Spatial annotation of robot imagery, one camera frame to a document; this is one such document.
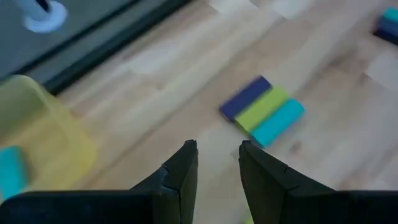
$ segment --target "yellow plastic bin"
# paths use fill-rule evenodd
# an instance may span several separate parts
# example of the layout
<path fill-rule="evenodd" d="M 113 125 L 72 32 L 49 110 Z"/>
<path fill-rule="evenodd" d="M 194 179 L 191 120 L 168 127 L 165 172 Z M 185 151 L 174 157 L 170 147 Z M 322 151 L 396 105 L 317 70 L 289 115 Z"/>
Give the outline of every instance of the yellow plastic bin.
<path fill-rule="evenodd" d="M 96 155 L 69 110 L 22 75 L 0 86 L 0 146 L 13 145 L 23 153 L 26 190 L 68 189 L 87 173 Z"/>

